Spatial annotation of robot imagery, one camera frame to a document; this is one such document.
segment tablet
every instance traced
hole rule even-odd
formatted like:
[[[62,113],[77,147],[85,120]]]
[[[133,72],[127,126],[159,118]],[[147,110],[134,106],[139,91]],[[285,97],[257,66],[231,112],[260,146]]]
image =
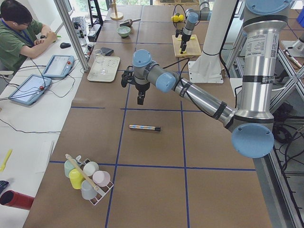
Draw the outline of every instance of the tablet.
[[[42,72],[44,77],[64,78],[74,64],[74,56],[53,55]]]
[[[32,105],[51,84],[52,79],[38,75],[29,76],[10,96],[9,99],[24,105]]]

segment brown table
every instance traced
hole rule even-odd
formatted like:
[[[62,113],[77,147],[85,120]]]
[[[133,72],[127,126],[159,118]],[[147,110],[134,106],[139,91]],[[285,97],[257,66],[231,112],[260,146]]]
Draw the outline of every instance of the brown table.
[[[95,48],[113,48],[113,56],[121,58],[116,79],[93,83],[84,74],[24,227],[271,227],[254,164],[233,149],[220,122],[153,85],[139,106],[135,87],[120,85],[135,50],[150,51],[163,67],[178,60],[171,39],[173,6],[117,9],[123,19],[142,21],[127,38],[116,34],[119,22],[105,21]],[[196,28],[201,45],[207,27]],[[198,85],[234,106],[229,79]],[[159,125],[161,132],[130,130],[129,124]],[[114,188],[96,206],[64,176],[66,153],[89,158],[111,174]]]

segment lanyard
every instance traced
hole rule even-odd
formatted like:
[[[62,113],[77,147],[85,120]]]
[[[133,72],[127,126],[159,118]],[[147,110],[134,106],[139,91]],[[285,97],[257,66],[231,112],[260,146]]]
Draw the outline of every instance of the lanyard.
[[[20,36],[21,38],[23,38],[24,40],[26,40],[28,43],[30,43],[32,47],[34,46],[33,41],[29,38],[29,36],[27,35],[27,33],[26,33],[24,30],[22,30],[22,32],[23,32],[23,34],[24,34],[24,36],[23,36],[23,35],[21,35],[20,33],[18,33],[18,32],[16,32],[15,30],[13,30],[10,26],[8,26],[7,23],[5,23],[5,22],[3,21],[2,18],[1,18],[1,21],[2,21],[2,23],[3,23],[6,27],[8,27],[10,30],[14,31],[18,36]]]

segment green bowl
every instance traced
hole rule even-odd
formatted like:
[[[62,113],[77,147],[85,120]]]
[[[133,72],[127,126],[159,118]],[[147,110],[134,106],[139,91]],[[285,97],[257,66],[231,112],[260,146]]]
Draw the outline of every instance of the green bowl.
[[[127,37],[131,32],[131,28],[128,26],[121,26],[117,28],[117,33],[121,36],[121,37]]]

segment black mouse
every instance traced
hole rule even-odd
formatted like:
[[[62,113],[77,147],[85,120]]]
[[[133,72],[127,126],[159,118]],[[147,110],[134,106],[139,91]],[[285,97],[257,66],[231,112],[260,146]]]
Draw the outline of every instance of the black mouse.
[[[62,48],[62,49],[67,48],[67,47],[70,47],[70,46],[71,46],[70,43],[62,42],[62,43],[60,44],[60,48]]]

